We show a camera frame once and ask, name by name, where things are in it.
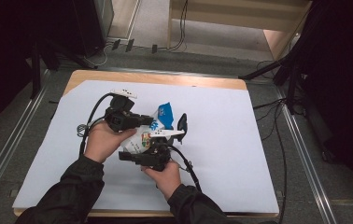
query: wooden table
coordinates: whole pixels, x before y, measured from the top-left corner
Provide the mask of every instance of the wooden table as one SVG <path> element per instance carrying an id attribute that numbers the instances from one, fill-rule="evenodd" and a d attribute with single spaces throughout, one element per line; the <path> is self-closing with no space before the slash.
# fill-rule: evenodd
<path id="1" fill-rule="evenodd" d="M 170 0 L 168 48 L 171 21 L 180 20 L 185 2 Z M 186 20 L 262 29 L 274 59 L 278 60 L 304 26 L 311 3 L 308 0 L 189 0 Z"/>
<path id="2" fill-rule="evenodd" d="M 259 137 L 259 133 L 257 130 L 256 126 L 256 121 L 253 116 L 253 111 L 252 107 L 250 104 L 249 96 L 247 94 L 247 86 L 245 82 L 241 79 L 229 79 L 229 78 L 216 78 L 216 77 L 196 77 L 196 76 L 186 76 L 186 75 L 159 75 L 159 74 L 146 74 L 146 73 L 125 73 L 125 72 L 99 72 L 99 71 L 83 71 L 83 70 L 78 70 L 75 71 L 66 88 L 64 91 L 64 97 L 60 101 L 59 107 L 57 109 L 57 112 L 51 122 L 51 125 L 49 126 L 49 131 L 47 133 L 47 136 L 45 137 L 45 140 L 43 141 L 43 144 L 41 148 L 38 150 L 38 153 L 36 154 L 36 157 L 33 161 L 33 165 L 30 168 L 30 171 L 28 172 L 28 175 L 26 176 L 24 180 L 24 184 L 21 187 L 21 191 L 13 204 L 14 212 L 18 216 L 21 214 L 21 212 L 26 209 L 27 207 L 34 206 L 38 200 L 40 200 L 40 195 L 43 195 L 46 190 L 51 187 L 51 185 L 55 184 L 61 174 L 64 172 L 66 167 L 72 163 L 78 156 L 78 146 L 81 140 L 78 140 L 76 138 L 75 133 L 69 133 L 71 132 L 70 130 L 76 129 L 74 126 L 75 119 L 73 118 L 74 116 L 80 116 L 80 113 L 83 114 L 80 116 L 78 120 L 86 119 L 88 115 L 91 112 L 90 105 L 93 103 L 86 104 L 84 97 L 75 99 L 74 101 L 77 101 L 74 105 L 71 105 L 73 108 L 67 108 L 67 111 L 65 113 L 65 104 L 68 99 L 71 100 L 70 98 L 73 98 L 74 94 L 77 93 L 78 88 L 82 88 L 82 86 L 88 85 L 88 84 L 95 84 L 95 87 L 98 87 L 98 89 L 101 89 L 104 84 L 108 84 L 112 86 L 117 86 L 117 85 L 127 85 L 130 83 L 130 85 L 135 85 L 136 89 L 141 91 L 140 94 L 138 94 L 138 99 L 134 100 L 135 105 L 132 111 L 136 112 L 135 110 L 141 111 L 140 109 L 144 108 L 144 106 L 140 105 L 139 103 L 142 103 L 144 99 L 147 99 L 147 102 L 150 101 L 155 101 L 155 99 L 151 100 L 148 97 L 142 96 L 142 93 L 146 93 L 146 87 L 148 88 L 166 88 L 167 90 L 175 93 L 177 91 L 172 90 L 173 86 L 175 88 L 183 89 L 183 90 L 195 90 L 195 91 L 205 91 L 210 93 L 211 90 L 216 90 L 219 89 L 220 91 L 222 90 L 229 90 L 228 93 L 226 94 L 230 97 L 233 98 L 233 95 L 235 93 L 242 93 L 245 96 L 246 105 L 244 108 L 240 108 L 243 110 L 247 111 L 247 115 L 245 116 L 239 116 L 238 119 L 243 118 L 246 122 L 243 127 L 241 125 L 235 126 L 236 128 L 248 128 L 246 133 L 241 133 L 243 135 L 243 138 L 241 139 L 236 139 L 235 137 L 231 140 L 231 142 L 237 142 L 239 143 L 241 140 L 242 141 L 247 141 L 247 145 L 251 146 L 248 148 L 245 148 L 244 150 L 248 151 L 239 151 L 236 150 L 236 146 L 231 146 L 231 149 L 228 150 L 230 153 L 234 155 L 244 155 L 244 158 L 247 159 L 246 161 L 243 161 L 243 164 L 240 164 L 240 161 L 235 162 L 234 164 L 230 165 L 230 169 L 236 170 L 236 169 L 247 169 L 249 172 L 243 172 L 239 176 L 241 179 L 238 180 L 233 180 L 235 181 L 235 186 L 242 186 L 241 188 L 244 188 L 247 186 L 247 183 L 244 182 L 244 179 L 250 179 L 253 178 L 253 180 L 249 180 L 250 185 L 257 185 L 257 187 L 252 188 L 249 187 L 247 190 L 256 190 L 257 188 L 264 188 L 261 189 L 261 194 L 263 195 L 268 195 L 267 197 L 263 198 L 258 198 L 258 199 L 252 199 L 252 206 L 258 206 L 259 210 L 253 209 L 252 211 L 249 210 L 250 205 L 246 204 L 249 202 L 248 199 L 240 200 L 237 203 L 242 203 L 244 206 L 247 206 L 247 208 L 242 209 L 244 212 L 239 212 L 238 215 L 240 216 L 259 216 L 259 217 L 274 217 L 278 213 L 278 205 L 276 202 L 275 194 L 274 194 L 274 189 L 273 189 L 273 184 L 271 183 L 271 178 L 268 172 L 267 168 L 267 163 L 264 157 L 264 153 L 262 151 L 261 147 L 261 140 Z M 160 92 L 162 95 L 166 95 L 167 92 Z M 190 98 L 194 98 L 194 94 L 188 94 Z M 173 105 L 173 113 L 175 116 L 175 120 L 178 120 L 177 113 L 178 111 L 174 111 L 174 109 L 180 110 L 181 106 L 178 106 L 177 103 L 177 95 L 173 94 L 170 96 L 166 96 L 164 99 L 170 98 L 171 105 Z M 183 104 L 189 101 L 187 99 L 188 97 L 182 97 L 183 99 L 179 99 L 179 101 L 182 101 Z M 197 110 L 197 108 L 201 108 L 200 104 L 203 103 L 203 99 L 198 100 L 198 102 L 194 102 L 191 106 L 196 106 L 194 110 Z M 222 104 L 223 101 L 228 101 L 226 98 L 221 98 L 221 99 L 215 99 L 211 98 L 209 100 L 209 103 L 212 104 Z M 215 173 L 211 173 L 211 175 L 208 175 L 208 173 L 205 172 L 205 169 L 214 169 L 214 170 L 221 170 L 219 168 L 215 168 L 213 165 L 211 165 L 211 168 L 208 168 L 208 164 L 214 164 L 214 162 L 211 160 L 215 160 L 218 162 L 219 160 L 219 166 L 222 166 L 223 169 L 225 169 L 225 173 L 230 173 L 231 170 L 228 171 L 228 164 L 230 161 L 235 160 L 235 158 L 230 158 L 229 160 L 223 159 L 223 158 L 228 158 L 228 154 L 226 153 L 219 153 L 217 152 L 218 148 L 221 148 L 223 146 L 223 143 L 221 143 L 221 137 L 219 138 L 219 141 L 214 140 L 214 137 L 211 137 L 212 143 L 210 146 L 200 146 L 197 142 L 200 142 L 200 139 L 203 139 L 203 137 L 200 135 L 200 133 L 205 133 L 208 131 L 208 128 L 203 128 L 203 125 L 207 125 L 209 122 L 208 120 L 205 120 L 205 117 L 212 118 L 211 116 L 218 116 L 218 112 L 223 113 L 224 109 L 220 107 L 220 111 L 215 111 L 215 107 L 212 104 L 207 104 L 205 103 L 203 105 L 205 109 L 204 114 L 199 114 L 199 115 L 194 115 L 192 113 L 191 108 L 185 108 L 188 114 L 188 123 L 190 124 L 190 130 L 189 134 L 184 139 L 184 144 L 181 146 L 183 149 L 183 153 L 185 156 L 188 158 L 188 160 L 192 160 L 193 166 L 195 169 L 196 174 L 198 175 L 201 183 L 202 183 L 202 188 L 205 193 L 209 193 L 210 197 L 214 199 L 216 195 L 220 196 L 223 194 L 223 192 L 218 192 L 214 193 L 214 186 L 219 185 L 220 187 L 215 187 L 215 190 L 217 189 L 223 189 L 224 187 L 228 188 L 230 185 L 225 185 L 223 186 L 224 182 L 228 181 L 222 181 L 221 175 L 219 175 L 218 178 L 214 179 L 212 175 L 216 175 Z M 239 107 L 241 106 L 236 106 L 233 111 L 238 111 Z M 201 126 L 201 129 L 195 129 L 196 126 Z M 59 133 L 66 133 L 68 136 L 59 136 Z M 220 136 L 222 132 L 216 133 L 216 136 Z M 59 147 L 57 148 L 58 145 L 63 145 L 63 146 L 70 146 L 71 148 L 76 148 L 76 151 L 72 151 L 70 149 L 65 149 L 64 147 Z M 206 150 L 211 150 L 215 154 L 208 154 Z M 200 158 L 197 158 L 197 154 L 202 155 L 204 160 L 201 160 Z M 52 163 L 53 165 L 50 167 L 43 167 L 43 164 L 49 164 Z M 258 171 L 257 175 L 258 176 L 252 176 L 252 172 L 255 171 L 255 167 L 258 166 Z M 96 208 L 96 205 L 90 212 L 89 216 L 90 217 L 168 217 L 171 216 L 171 214 L 168 212 L 168 209 L 165 210 L 136 210 L 136 209 L 120 209 L 120 208 L 109 208 L 105 209 L 109 203 L 108 198 L 112 198 L 112 202 L 115 204 L 118 203 L 124 203 L 129 202 L 131 198 L 128 198 L 132 196 L 133 192 L 137 192 L 139 190 L 142 190 L 142 192 L 145 192 L 148 196 L 143 196 L 143 199 L 140 199 L 139 197 L 142 196 L 141 194 L 135 195 L 133 198 L 135 199 L 136 202 L 142 202 L 145 204 L 152 204 L 152 203 L 158 203 L 160 204 L 160 207 L 162 207 L 163 203 L 166 205 L 166 203 L 163 201 L 163 197 L 160 194 L 159 191 L 157 191 L 152 185 L 152 181 L 145 175 L 142 175 L 141 172 L 137 172 L 136 170 L 139 170 L 139 167 L 134 165 L 131 162 L 128 161 L 119 161 L 117 156 L 111 156 L 108 158 L 108 160 L 105 163 L 105 176 L 104 176 L 104 181 L 106 182 L 106 186 L 102 192 L 102 196 L 100 196 L 99 200 L 97 203 L 100 205 L 97 205 L 97 207 L 101 208 Z M 115 171 L 121 171 L 125 172 L 122 175 L 122 178 L 120 177 L 114 177 L 112 175 L 115 174 Z M 191 185 L 191 178 L 188 174 L 185 174 L 185 172 L 181 173 L 181 178 L 182 182 Z M 128 191 L 127 195 L 125 195 L 126 199 L 118 200 L 118 196 L 116 195 L 111 195 L 113 191 L 118 191 L 120 188 L 124 188 L 125 190 Z M 244 197 L 249 197 L 249 195 L 255 195 L 254 193 L 249 193 L 246 192 L 247 196 Z M 222 198 L 228 198 L 226 196 L 221 195 L 222 197 L 216 198 L 216 201 L 222 201 Z M 236 196 L 232 196 L 228 200 L 233 200 Z"/>

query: black sleeve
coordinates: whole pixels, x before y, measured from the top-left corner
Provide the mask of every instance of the black sleeve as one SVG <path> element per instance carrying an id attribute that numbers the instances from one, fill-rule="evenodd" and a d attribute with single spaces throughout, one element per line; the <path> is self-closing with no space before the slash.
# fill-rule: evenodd
<path id="1" fill-rule="evenodd" d="M 83 223 L 104 187 L 103 168 L 103 164 L 80 156 L 66 169 L 61 181 L 36 207 L 25 210 L 16 224 Z"/>
<path id="2" fill-rule="evenodd" d="M 239 223 L 228 219 L 216 203 L 193 186 L 180 185 L 168 204 L 178 223 Z"/>

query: white paper sheet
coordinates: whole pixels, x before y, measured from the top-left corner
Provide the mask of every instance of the white paper sheet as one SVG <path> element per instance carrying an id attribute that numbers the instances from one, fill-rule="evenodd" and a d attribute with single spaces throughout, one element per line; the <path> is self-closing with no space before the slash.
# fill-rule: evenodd
<path id="1" fill-rule="evenodd" d="M 203 193 L 223 211 L 278 213 L 248 91 L 110 81 L 85 81 L 61 99 L 14 208 L 35 206 L 78 158 L 81 138 L 77 126 L 87 122 L 99 98 L 112 89 L 137 93 L 138 99 L 132 99 L 132 111 L 137 114 L 150 115 L 170 102 L 174 126 L 183 113 L 188 115 L 183 145 L 177 141 L 174 145 L 192 162 Z M 104 115 L 110 100 L 103 101 L 95 118 Z M 176 153 L 172 157 L 183 164 Z M 120 161 L 115 152 L 105 162 L 104 171 L 106 185 L 93 209 L 169 211 L 140 166 Z M 193 185 L 188 173 L 181 171 L 181 177 L 183 183 Z"/>

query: hand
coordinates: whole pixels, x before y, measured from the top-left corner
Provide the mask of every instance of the hand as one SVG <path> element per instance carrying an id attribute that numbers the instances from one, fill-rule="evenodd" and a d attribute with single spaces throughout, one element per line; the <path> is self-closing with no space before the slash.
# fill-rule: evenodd
<path id="1" fill-rule="evenodd" d="M 175 161 L 169 161 L 161 172 L 152 170 L 148 167 L 142 167 L 142 171 L 156 182 L 157 187 L 164 195 L 166 201 L 168 201 L 177 187 L 181 184 L 179 164 Z"/>
<path id="2" fill-rule="evenodd" d="M 92 127 L 84 155 L 93 161 L 103 163 L 106 158 L 118 149 L 122 141 L 135 133 L 136 129 L 115 133 L 105 121 L 101 121 Z"/>

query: person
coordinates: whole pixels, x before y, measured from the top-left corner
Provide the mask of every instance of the person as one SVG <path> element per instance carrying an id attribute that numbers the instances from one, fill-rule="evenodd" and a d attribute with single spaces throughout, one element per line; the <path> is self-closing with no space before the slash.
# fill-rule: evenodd
<path id="1" fill-rule="evenodd" d="M 26 209 L 15 223 L 85 223 L 105 184 L 103 163 L 135 133 L 136 130 L 114 133 L 104 121 L 97 123 L 89 133 L 84 154 L 66 169 L 60 182 L 46 192 L 37 206 Z M 176 162 L 168 162 L 162 172 L 148 167 L 141 170 L 155 181 L 177 223 L 239 223 L 228 219 L 216 203 L 195 187 L 183 185 Z"/>

